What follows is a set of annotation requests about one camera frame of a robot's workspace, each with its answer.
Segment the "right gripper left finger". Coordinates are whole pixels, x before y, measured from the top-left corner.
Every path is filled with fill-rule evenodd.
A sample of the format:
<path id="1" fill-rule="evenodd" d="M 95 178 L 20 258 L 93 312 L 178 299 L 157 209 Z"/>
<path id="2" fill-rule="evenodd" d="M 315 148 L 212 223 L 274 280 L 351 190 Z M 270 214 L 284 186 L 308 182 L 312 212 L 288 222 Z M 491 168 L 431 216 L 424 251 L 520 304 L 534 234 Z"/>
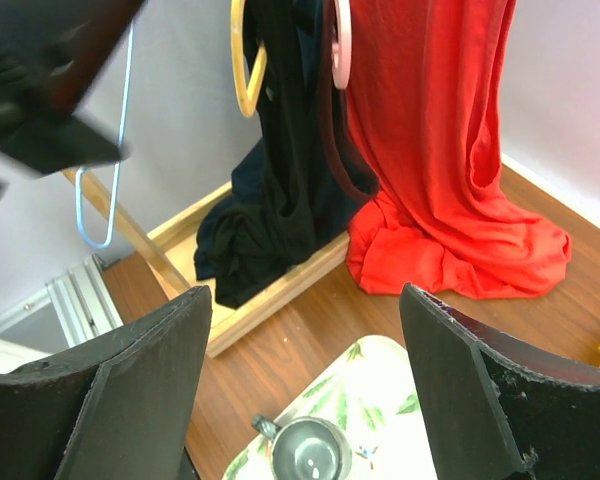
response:
<path id="1" fill-rule="evenodd" d="M 185 438 L 211 327 L 195 287 L 0 373 L 0 479 L 193 479 Z"/>

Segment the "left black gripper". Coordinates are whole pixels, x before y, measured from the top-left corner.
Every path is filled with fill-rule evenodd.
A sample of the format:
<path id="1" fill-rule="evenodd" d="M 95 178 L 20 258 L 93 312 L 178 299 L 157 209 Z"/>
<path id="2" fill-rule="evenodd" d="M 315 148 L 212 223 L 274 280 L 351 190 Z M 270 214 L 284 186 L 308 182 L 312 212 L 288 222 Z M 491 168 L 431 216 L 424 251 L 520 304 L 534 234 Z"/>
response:
<path id="1" fill-rule="evenodd" d="M 0 154 L 41 175 L 126 158 L 76 116 L 142 0 L 0 0 Z"/>

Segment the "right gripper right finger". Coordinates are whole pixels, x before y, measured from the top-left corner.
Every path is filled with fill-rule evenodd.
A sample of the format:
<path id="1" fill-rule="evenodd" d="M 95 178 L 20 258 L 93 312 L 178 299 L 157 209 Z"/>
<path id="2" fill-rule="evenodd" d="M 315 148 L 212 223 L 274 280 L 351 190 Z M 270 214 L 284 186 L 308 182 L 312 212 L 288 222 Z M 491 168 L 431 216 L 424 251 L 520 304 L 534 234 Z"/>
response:
<path id="1" fill-rule="evenodd" d="M 600 368 L 405 285 L 402 330 L 440 479 L 600 479 Z"/>

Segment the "yellow plastic hanger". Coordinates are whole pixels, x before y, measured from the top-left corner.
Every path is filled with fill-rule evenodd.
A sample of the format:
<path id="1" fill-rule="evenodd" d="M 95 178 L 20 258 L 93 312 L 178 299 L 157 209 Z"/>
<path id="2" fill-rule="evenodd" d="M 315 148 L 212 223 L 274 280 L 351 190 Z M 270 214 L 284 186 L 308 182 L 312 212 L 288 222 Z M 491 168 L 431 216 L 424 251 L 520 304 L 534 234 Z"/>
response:
<path id="1" fill-rule="evenodd" d="M 234 89 L 239 110 L 245 118 L 251 118 L 257 109 L 260 90 L 264 81 L 267 52 L 259 44 L 253 65 L 249 66 L 244 45 L 245 0 L 232 0 L 230 5 L 230 49 Z"/>

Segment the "black tank top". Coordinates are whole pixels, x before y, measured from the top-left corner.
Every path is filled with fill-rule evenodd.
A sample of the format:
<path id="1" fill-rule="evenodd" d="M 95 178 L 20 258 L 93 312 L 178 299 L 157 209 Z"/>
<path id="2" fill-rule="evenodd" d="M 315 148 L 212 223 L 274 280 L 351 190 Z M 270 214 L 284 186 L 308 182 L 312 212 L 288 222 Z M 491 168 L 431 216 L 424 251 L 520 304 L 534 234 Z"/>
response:
<path id="1" fill-rule="evenodd" d="M 244 15 L 244 45 L 254 52 L 262 44 L 268 61 L 257 102 L 264 160 L 261 184 L 254 200 L 233 199 L 214 222 L 207 257 L 212 247 L 238 235 L 237 226 L 219 231 L 220 216 L 231 208 L 256 207 L 261 212 L 245 214 L 251 224 L 247 235 L 260 248 L 270 241 L 290 266 L 306 261 L 316 249 L 311 206 L 309 167 L 314 135 L 311 133 L 300 42 L 291 1 L 248 1 Z"/>

